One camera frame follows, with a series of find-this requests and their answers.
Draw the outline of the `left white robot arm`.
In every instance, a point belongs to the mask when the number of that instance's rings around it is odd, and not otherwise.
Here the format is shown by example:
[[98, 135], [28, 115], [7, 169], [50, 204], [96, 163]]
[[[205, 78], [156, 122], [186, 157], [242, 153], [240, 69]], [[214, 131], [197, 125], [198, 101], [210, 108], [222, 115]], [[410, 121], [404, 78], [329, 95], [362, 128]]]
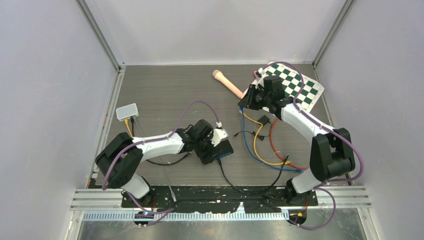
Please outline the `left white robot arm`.
[[104, 176], [101, 188], [125, 190], [141, 207], [148, 207], [154, 197], [148, 182], [136, 174], [141, 162], [164, 155], [195, 152], [203, 163], [209, 163], [217, 158], [218, 148], [228, 136], [221, 123], [213, 127], [204, 119], [187, 128], [151, 137], [131, 137], [122, 132], [95, 158]]

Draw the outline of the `black network switch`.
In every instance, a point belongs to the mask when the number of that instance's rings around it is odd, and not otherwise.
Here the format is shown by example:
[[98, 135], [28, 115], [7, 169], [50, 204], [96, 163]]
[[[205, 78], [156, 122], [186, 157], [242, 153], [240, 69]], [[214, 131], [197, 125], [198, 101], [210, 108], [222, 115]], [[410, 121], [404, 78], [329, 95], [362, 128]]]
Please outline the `black network switch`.
[[212, 150], [212, 156], [214, 160], [229, 156], [234, 153], [234, 149], [229, 140], [221, 141]]

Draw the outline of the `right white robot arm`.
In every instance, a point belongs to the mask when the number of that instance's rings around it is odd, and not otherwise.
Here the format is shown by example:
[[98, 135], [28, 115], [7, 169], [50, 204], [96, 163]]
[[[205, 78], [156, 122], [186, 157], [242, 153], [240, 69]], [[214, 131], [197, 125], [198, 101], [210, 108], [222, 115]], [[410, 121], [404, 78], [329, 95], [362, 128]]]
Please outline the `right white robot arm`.
[[266, 109], [310, 142], [309, 167], [286, 182], [284, 197], [291, 205], [299, 205], [307, 192], [356, 168], [350, 133], [345, 128], [335, 129], [307, 112], [295, 97], [285, 92], [280, 77], [266, 76], [250, 84], [238, 106]]

